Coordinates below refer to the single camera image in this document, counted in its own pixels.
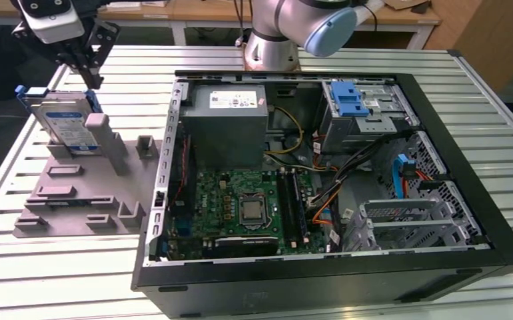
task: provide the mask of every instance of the ram slot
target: ram slot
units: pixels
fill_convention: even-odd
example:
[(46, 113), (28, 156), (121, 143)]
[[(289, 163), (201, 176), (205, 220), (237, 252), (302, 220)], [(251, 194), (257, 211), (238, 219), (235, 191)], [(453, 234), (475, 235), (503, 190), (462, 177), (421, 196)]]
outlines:
[(295, 207), (295, 223), (297, 225), (299, 225), (299, 236), (301, 236), (299, 239), (303, 240), (303, 243), (309, 243), (306, 212), (303, 208), (303, 200), (299, 194), (298, 174), (293, 173), (291, 176), (293, 176), (291, 177), (293, 193), (295, 194), (295, 198), (294, 198), (295, 203), (293, 204), (293, 206)]
[(291, 248), (298, 246), (297, 208), (294, 206), (293, 173), (277, 172), (277, 193), (282, 215), (283, 241)]

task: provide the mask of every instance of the circuit board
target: circuit board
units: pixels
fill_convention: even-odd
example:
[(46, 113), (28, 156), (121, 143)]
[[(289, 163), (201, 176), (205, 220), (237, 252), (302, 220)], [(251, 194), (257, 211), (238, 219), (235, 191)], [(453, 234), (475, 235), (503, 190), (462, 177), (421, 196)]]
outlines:
[[(311, 195), (307, 171), (297, 175), (301, 199)], [(265, 207), (261, 214), (254, 203)], [(206, 237), (277, 237), (277, 255), (321, 253), (325, 248), (321, 232), (309, 234), (309, 242), (297, 247), (283, 238), (282, 210), (275, 171), (201, 171), (195, 180), (195, 213), (190, 226), (194, 239)], [(198, 258), (197, 253), (185, 254)]]

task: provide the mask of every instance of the yellow power cable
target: yellow power cable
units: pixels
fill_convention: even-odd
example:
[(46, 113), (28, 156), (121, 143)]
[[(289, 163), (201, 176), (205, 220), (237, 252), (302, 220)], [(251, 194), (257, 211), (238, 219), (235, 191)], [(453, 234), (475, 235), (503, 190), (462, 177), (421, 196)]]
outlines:
[(301, 146), (301, 143), (303, 142), (303, 130), (301, 129), (301, 125), (299, 125), (298, 121), (295, 120), (295, 117), (293, 117), (293, 115), (283, 108), (281, 108), (281, 107), (274, 107), (274, 108), (278, 109), (291, 119), (293, 123), (298, 126), (298, 131), (299, 131), (299, 139), (298, 139), (298, 142), (295, 143), (295, 145), (293, 147), (290, 147), (289, 149), (285, 149), (285, 150), (266, 151), (265, 152), (266, 155), (283, 155), (285, 153), (294, 151)]

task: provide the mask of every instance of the slotted aluminum table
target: slotted aluminum table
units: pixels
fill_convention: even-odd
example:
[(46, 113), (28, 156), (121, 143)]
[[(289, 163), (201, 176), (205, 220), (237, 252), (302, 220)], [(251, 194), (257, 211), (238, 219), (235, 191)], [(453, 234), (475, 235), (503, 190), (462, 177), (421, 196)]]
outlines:
[[(327, 59), (301, 53), (303, 71), (411, 73), (513, 226), (513, 114), (461, 58), (445, 51), (345, 50)], [(98, 92), (125, 139), (161, 138), (175, 69), (241, 69), (227, 47), (117, 47)], [(85, 89), (58, 69), (49, 85)], [(13, 222), (49, 152), (30, 117), (0, 168), (0, 319), (163, 319), (129, 290), (137, 235), (16, 239)], [(489, 278), (433, 303), (322, 309), (234, 319), (513, 319), (513, 275)]]

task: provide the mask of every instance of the label sticker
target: label sticker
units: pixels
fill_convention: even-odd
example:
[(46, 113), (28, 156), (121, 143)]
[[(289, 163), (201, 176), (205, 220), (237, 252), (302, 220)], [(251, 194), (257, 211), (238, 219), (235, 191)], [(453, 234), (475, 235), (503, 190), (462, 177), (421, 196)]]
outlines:
[(335, 233), (335, 230), (333, 230), (333, 229), (330, 229), (329, 238), (338, 245), (338, 241), (341, 240), (341, 237), (338, 236), (338, 234)]
[(213, 91), (210, 109), (257, 108), (255, 91)]
[(143, 18), (150, 18), (150, 19), (167, 19), (167, 15), (142, 15)]
[(343, 214), (341, 215), (341, 219), (350, 219), (353, 216), (353, 213), (354, 211), (346, 208)]
[(86, 120), (80, 112), (46, 112), (44, 116), (66, 147), (80, 153), (97, 149), (94, 136), (84, 126)]
[(46, 202), (46, 205), (68, 206), (68, 202)]
[(374, 99), (374, 100), (363, 100), (362, 104), (365, 105), (365, 107), (379, 107), (377, 99)]
[(437, 25), (439, 23), (438, 20), (418, 20), (418, 23), (422, 25)]
[(313, 152), (317, 154), (321, 153), (321, 143), (313, 142)]

